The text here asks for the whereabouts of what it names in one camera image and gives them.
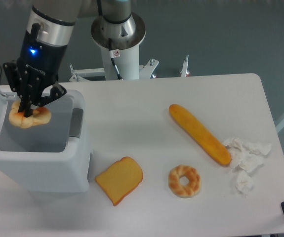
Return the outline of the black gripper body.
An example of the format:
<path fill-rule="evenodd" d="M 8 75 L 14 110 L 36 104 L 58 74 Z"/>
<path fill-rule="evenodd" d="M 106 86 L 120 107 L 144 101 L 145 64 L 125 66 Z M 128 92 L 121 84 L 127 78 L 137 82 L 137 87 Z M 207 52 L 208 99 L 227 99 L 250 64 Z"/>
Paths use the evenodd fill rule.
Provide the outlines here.
<path fill-rule="evenodd" d="M 26 31 L 20 57 L 17 60 L 23 91 L 43 91 L 58 81 L 58 69 L 67 45 L 41 40 L 40 23 L 33 23 Z"/>

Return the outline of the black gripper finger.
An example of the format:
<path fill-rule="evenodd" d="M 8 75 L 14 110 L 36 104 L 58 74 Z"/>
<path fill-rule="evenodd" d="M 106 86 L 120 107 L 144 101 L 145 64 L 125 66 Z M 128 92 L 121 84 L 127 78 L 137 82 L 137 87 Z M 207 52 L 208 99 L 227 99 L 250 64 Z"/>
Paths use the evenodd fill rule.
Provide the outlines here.
<path fill-rule="evenodd" d="M 33 114 L 33 109 L 31 108 L 32 105 L 43 107 L 61 98 L 66 93 L 67 90 L 56 82 L 52 86 L 50 93 L 47 96 L 42 96 L 42 93 L 36 95 L 28 95 L 28 98 L 24 101 L 24 117 L 28 118 Z"/>
<path fill-rule="evenodd" d="M 16 92 L 21 99 L 18 112 L 25 114 L 31 113 L 30 94 L 28 89 L 29 72 L 24 70 L 19 71 L 16 62 L 6 62 L 3 64 L 4 73 L 12 92 Z"/>

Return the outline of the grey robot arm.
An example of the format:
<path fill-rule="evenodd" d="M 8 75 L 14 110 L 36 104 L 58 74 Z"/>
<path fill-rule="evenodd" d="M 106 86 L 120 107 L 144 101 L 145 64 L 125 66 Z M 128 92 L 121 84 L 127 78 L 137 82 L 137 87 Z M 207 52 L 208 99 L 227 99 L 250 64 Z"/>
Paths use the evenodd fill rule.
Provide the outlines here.
<path fill-rule="evenodd" d="M 129 0 L 35 0 L 20 56 L 3 64 L 11 90 L 20 98 L 18 112 L 29 118 L 32 106 L 43 107 L 67 91 L 58 71 L 76 20 L 98 14 L 112 23 L 131 16 Z"/>

